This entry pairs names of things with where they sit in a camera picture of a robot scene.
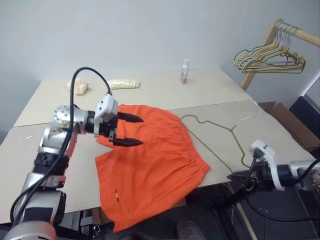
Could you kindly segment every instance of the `clothing rack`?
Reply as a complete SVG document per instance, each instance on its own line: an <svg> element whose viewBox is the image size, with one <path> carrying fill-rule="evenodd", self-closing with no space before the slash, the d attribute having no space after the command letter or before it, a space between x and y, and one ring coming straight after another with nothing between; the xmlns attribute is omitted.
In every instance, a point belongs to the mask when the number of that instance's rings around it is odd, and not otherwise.
<svg viewBox="0 0 320 240"><path fill-rule="evenodd" d="M280 23L284 23L284 20L282 18L276 18L273 22L273 24L271 25L267 35L265 36L265 39L262 43L262 45L269 45L272 44L275 36L276 36L276 29L277 29L277 25ZM288 32L288 30L285 28L282 31L286 32L286 33L290 33ZM295 36L298 39L304 40L310 44L316 45L318 47L320 47L320 37L316 36L314 34L305 32L301 29L298 29L297 31L295 31L293 34L293 36ZM249 85L251 84L252 80L255 77L255 73L247 73L244 77L244 80L241 84L241 88L243 90L247 90Z"/></svg>

